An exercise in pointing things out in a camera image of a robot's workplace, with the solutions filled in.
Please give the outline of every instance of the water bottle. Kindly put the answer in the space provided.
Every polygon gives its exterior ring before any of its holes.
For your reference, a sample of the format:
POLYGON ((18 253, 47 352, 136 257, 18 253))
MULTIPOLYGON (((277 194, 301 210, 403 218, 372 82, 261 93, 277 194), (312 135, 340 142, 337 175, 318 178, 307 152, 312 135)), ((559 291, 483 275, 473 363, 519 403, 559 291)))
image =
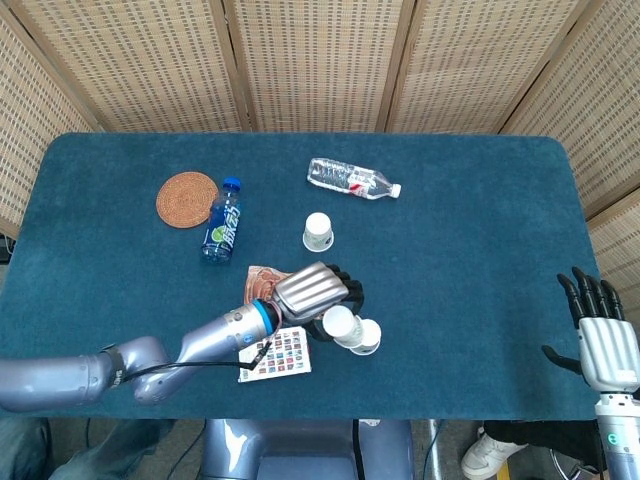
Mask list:
POLYGON ((369 200, 387 195, 398 198, 402 188, 397 183, 389 182, 380 172, 329 158, 311 159, 307 180, 318 187, 350 193, 369 200))
POLYGON ((202 255, 212 263, 223 263, 231 258, 240 221, 238 192, 240 180, 236 177, 224 179, 222 192, 213 201, 207 233, 202 244, 202 255))

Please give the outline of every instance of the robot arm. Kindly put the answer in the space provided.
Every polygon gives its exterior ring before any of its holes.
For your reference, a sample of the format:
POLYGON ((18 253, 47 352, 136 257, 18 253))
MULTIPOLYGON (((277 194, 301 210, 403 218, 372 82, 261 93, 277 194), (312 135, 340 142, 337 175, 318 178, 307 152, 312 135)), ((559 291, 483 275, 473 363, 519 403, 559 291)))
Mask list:
POLYGON ((574 267, 576 289, 558 275, 569 300, 580 342, 580 361, 542 347, 554 364, 578 373, 600 392, 596 416, 600 439, 612 480, 640 480, 640 402, 633 394, 640 387, 640 350, 633 326, 625 321, 618 293, 574 267))
POLYGON ((337 303, 360 299, 360 283, 343 278, 336 267, 314 263, 276 285, 272 302, 256 300, 186 334, 175 363, 169 363, 154 337, 111 346, 97 355, 0 359, 0 408, 29 412, 87 405, 123 382, 131 383, 136 401, 156 404, 202 368, 176 364, 213 362, 248 347, 272 335, 281 315, 302 325, 337 303))

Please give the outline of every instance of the floor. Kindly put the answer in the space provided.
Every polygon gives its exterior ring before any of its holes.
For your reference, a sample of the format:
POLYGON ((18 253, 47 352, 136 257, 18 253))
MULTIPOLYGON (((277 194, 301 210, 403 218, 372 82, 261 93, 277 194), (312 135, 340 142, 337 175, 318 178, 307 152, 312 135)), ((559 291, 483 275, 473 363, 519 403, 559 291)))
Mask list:
MULTIPOLYGON (((0 265, 0 291, 4 283, 7 267, 0 265)), ((96 419, 91 423, 90 439, 95 445, 106 437, 114 425, 114 420, 96 419)), ((412 422, 416 480, 464 480, 459 462, 466 449, 476 436, 479 422, 449 421, 438 436, 436 450, 438 465, 427 469, 423 477, 425 453, 431 443, 428 421, 412 422)), ((60 465, 71 458, 74 452, 84 448, 84 419, 52 419, 53 451, 56 464, 60 465)), ((132 480, 158 480, 167 477, 171 467, 180 455, 198 436, 202 420, 182 420, 159 445, 156 454, 146 457, 133 475, 132 480)), ((173 475, 173 480, 192 480, 196 478, 202 454, 202 440, 191 450, 173 475)), ((572 460, 563 459, 563 466, 572 465, 572 460)), ((517 453, 509 460, 509 470, 513 480, 555 480, 556 473, 549 452, 546 449, 530 447, 517 453)))

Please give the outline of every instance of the rattan coaster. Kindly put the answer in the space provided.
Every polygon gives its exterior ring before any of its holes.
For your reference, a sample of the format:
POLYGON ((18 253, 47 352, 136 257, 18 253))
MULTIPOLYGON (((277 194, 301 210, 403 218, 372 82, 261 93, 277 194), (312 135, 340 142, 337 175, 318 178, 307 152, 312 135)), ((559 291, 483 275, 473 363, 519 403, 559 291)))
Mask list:
POLYGON ((218 187, 198 172, 184 172, 165 182, 156 197, 156 210, 165 223, 176 228, 200 225, 209 218, 218 187))

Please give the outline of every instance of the colorful card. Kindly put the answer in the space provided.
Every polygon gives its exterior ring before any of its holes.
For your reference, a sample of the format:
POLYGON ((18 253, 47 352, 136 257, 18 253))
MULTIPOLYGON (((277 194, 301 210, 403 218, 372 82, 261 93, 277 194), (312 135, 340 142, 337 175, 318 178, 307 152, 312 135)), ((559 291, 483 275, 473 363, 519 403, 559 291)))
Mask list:
MULTIPOLYGON (((241 362, 250 363, 264 346, 264 340, 241 350, 241 362)), ((311 372, 307 332, 302 327, 281 328, 273 339, 269 352, 255 370, 240 369, 238 382, 253 382, 311 372)))

